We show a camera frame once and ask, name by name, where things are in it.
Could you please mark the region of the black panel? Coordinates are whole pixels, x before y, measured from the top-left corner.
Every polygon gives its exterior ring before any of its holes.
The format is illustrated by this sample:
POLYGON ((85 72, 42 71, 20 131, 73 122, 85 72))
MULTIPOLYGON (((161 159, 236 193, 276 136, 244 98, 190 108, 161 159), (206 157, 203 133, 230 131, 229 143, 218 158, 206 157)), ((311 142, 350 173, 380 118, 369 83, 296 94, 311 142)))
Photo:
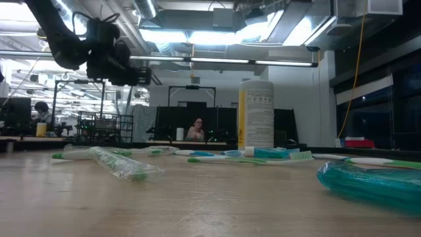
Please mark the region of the black panel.
POLYGON ((297 124, 293 109, 274 109, 274 145, 299 143, 297 124))

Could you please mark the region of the white ceiling vent unit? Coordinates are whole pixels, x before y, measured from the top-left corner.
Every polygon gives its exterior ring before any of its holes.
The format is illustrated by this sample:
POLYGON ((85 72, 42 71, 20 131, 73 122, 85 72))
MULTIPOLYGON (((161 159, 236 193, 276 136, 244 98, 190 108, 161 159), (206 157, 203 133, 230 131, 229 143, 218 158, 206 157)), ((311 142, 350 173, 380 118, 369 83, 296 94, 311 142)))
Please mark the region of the white ceiling vent unit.
POLYGON ((363 14, 402 15, 403 0, 356 0, 356 16, 363 14))

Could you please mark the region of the green white toothbrush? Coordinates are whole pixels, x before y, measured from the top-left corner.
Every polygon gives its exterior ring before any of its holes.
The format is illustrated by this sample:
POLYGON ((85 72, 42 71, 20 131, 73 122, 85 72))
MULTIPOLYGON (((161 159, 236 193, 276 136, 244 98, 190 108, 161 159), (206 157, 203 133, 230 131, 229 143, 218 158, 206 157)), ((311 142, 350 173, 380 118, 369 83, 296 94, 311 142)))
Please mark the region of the green white toothbrush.
POLYGON ((301 151, 290 153, 286 158, 248 158, 248 157, 191 157, 187 161, 189 163, 249 163, 254 165, 264 165, 264 166, 282 166, 290 165, 296 163, 303 163, 308 161, 313 161, 314 158, 310 151, 301 151))
POLYGON ((53 159, 60 160, 93 160, 93 155, 87 150, 72 150, 64 151, 62 153, 55 153, 52 155, 53 159))
POLYGON ((343 161, 345 161, 346 163, 360 164, 360 165, 374 165, 374 166, 382 166, 382 167, 395 167, 395 168, 403 168, 403 169, 421 170, 421 162, 399 161, 399 160, 392 160, 392 159, 370 158, 370 157, 344 158, 343 161))

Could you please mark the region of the silver round air duct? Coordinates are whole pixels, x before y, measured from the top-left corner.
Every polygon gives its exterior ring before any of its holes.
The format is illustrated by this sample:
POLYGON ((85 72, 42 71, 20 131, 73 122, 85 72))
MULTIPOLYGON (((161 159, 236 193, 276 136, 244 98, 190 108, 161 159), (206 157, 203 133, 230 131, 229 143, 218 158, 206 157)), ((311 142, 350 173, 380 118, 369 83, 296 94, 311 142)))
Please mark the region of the silver round air duct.
POLYGON ((159 13, 156 0, 132 0, 135 10, 144 19, 155 18, 159 13))

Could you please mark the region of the grey cloth cover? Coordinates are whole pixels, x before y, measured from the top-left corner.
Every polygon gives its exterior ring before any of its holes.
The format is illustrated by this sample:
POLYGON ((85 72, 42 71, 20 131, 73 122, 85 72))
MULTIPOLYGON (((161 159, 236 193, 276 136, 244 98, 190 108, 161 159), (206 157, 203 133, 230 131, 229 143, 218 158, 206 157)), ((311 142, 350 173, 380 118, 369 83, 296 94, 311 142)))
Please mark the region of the grey cloth cover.
POLYGON ((133 142, 146 142, 153 137, 147 131, 155 126, 157 107, 130 105, 127 115, 133 116, 133 142))

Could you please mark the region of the black metal rig frame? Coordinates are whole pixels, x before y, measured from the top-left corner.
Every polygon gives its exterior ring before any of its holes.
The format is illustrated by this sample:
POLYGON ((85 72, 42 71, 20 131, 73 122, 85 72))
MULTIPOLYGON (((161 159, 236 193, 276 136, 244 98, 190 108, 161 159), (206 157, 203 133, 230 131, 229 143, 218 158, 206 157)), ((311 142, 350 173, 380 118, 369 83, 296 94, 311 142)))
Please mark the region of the black metal rig frame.
POLYGON ((170 106, 170 100, 171 100, 171 89, 177 88, 177 89, 186 89, 186 90, 212 90, 213 91, 213 107, 216 107, 216 87, 205 87, 205 86, 198 86, 198 85, 187 85, 187 86, 168 86, 168 97, 167 97, 167 106, 170 106))
POLYGON ((69 83, 73 84, 101 84, 102 88, 100 89, 101 92, 101 104, 100 104, 100 117, 103 115, 103 107, 104 107, 104 98, 105 98, 105 86, 106 83, 103 79, 99 80, 82 80, 82 79, 75 79, 75 80, 55 80, 55 87, 54 87, 54 94, 53 94, 53 104, 52 104, 52 111, 51 111, 51 127, 54 128, 55 125, 55 111, 56 111, 56 103, 57 103, 57 94, 59 90, 62 90, 63 87, 67 86, 69 83))

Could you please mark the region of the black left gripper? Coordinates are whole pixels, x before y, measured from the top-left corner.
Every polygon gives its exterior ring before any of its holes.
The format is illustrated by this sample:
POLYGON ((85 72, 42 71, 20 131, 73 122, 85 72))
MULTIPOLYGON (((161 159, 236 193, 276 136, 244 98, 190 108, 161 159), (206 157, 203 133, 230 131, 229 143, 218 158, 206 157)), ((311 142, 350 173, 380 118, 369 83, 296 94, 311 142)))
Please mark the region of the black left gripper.
POLYGON ((87 60, 87 77, 107 79, 112 85, 150 85, 152 69, 132 67, 130 56, 131 51, 122 40, 110 47, 96 47, 87 60))

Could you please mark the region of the black table edge strip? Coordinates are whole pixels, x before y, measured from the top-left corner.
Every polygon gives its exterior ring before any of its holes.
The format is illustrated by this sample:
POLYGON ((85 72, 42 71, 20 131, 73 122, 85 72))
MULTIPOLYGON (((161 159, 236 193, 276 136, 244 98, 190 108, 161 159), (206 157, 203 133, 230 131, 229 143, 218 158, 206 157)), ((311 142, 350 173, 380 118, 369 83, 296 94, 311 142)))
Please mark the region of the black table edge strip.
MULTIPOLYGON (((35 141, 18 141, 12 139, 0 139, 0 153, 5 153, 8 143, 13 143, 14 151, 35 151, 60 149, 65 145, 72 144, 74 146, 101 146, 101 147, 117 147, 117 148, 146 148, 152 145, 164 144, 148 144, 148 143, 103 143, 103 142, 72 142, 68 140, 35 140, 35 141)), ((205 151, 226 151, 236 149, 236 145, 211 145, 211 144, 189 144, 182 142, 180 144, 169 144, 169 146, 180 149, 205 150, 205 151)), ((421 151, 400 151, 388 149, 363 149, 363 148, 336 148, 336 147, 307 147, 305 145, 287 146, 288 149, 299 148, 301 151, 311 151, 312 153, 355 155, 361 157, 378 157, 384 159, 394 159, 400 161, 421 162, 421 151)))

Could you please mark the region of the long linear light fixture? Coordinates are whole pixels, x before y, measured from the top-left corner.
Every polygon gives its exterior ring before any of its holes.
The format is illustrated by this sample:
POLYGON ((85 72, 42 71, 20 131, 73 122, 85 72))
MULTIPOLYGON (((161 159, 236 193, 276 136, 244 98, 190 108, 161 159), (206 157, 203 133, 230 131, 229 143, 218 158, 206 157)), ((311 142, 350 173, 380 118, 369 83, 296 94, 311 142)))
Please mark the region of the long linear light fixture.
MULTIPOLYGON (((52 58, 50 52, 42 51, 11 51, 0 50, 0 56, 17 56, 17 57, 40 57, 52 58)), ((171 61, 171 62, 189 62, 189 63, 223 63, 237 65, 262 65, 262 66, 295 66, 295 67, 317 67, 318 63, 301 62, 301 61, 269 61, 254 59, 222 59, 222 58, 206 58, 206 57, 164 57, 164 56, 131 56, 131 60, 142 61, 171 61)))

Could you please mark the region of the grey ceiling box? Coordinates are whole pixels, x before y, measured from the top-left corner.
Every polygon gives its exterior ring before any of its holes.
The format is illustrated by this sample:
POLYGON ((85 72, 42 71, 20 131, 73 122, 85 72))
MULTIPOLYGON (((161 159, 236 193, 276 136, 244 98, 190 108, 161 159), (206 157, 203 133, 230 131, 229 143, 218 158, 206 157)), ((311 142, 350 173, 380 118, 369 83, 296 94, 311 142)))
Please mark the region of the grey ceiling box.
POLYGON ((232 28, 234 25, 234 16, 232 9, 213 8, 212 26, 214 28, 232 28))

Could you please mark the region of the black monitor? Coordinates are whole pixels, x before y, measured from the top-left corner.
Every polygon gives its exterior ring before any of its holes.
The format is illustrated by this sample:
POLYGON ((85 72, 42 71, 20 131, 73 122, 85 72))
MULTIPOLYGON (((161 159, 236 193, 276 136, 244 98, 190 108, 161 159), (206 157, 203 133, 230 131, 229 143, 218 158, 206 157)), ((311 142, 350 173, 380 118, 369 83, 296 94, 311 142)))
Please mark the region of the black monitor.
POLYGON ((29 97, 0 97, 0 135, 23 136, 31 133, 32 106, 29 97))

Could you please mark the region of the teal wrapped toothbrush case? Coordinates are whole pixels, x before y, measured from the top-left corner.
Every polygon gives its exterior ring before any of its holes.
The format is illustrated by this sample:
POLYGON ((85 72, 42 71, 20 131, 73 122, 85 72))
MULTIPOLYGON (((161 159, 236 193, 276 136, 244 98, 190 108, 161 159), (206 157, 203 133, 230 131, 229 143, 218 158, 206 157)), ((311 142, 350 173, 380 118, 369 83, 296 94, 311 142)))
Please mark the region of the teal wrapped toothbrush case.
POLYGON ((348 200, 421 216, 421 171, 365 169, 339 161, 323 164, 318 181, 348 200))

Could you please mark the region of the red plastic bin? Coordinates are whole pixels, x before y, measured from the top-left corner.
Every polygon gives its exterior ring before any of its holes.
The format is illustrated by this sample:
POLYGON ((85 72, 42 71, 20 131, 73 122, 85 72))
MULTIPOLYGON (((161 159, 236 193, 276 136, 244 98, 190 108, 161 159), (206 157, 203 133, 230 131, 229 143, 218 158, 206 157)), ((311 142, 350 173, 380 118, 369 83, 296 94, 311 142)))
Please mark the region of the red plastic bin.
POLYGON ((365 137, 346 137, 340 138, 339 144, 341 147, 351 148, 375 148, 375 143, 365 137))

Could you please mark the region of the white wipes canister yellow label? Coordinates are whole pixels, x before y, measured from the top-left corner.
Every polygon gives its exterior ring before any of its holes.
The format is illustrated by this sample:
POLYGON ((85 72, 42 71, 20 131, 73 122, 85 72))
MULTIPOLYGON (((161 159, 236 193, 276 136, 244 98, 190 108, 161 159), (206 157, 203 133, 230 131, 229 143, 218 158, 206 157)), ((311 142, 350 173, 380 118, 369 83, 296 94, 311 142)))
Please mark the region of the white wipes canister yellow label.
POLYGON ((248 80, 239 85, 237 146, 274 147, 274 84, 248 80))

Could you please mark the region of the person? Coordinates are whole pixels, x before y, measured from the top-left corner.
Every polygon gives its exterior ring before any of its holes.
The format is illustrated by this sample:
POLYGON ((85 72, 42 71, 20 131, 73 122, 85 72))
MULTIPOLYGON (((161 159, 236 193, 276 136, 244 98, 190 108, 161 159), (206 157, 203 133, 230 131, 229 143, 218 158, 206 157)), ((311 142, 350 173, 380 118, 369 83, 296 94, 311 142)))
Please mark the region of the person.
POLYGON ((39 122, 44 122, 47 124, 46 131, 48 132, 51 129, 52 114, 49 112, 49 106, 44 101, 38 101, 34 105, 34 109, 37 112, 37 115, 34 117, 34 124, 39 122))
POLYGON ((205 140, 205 133, 202 127, 203 120, 201 118, 197 118, 194 121, 193 126, 189 128, 186 135, 186 140, 203 142, 205 140))

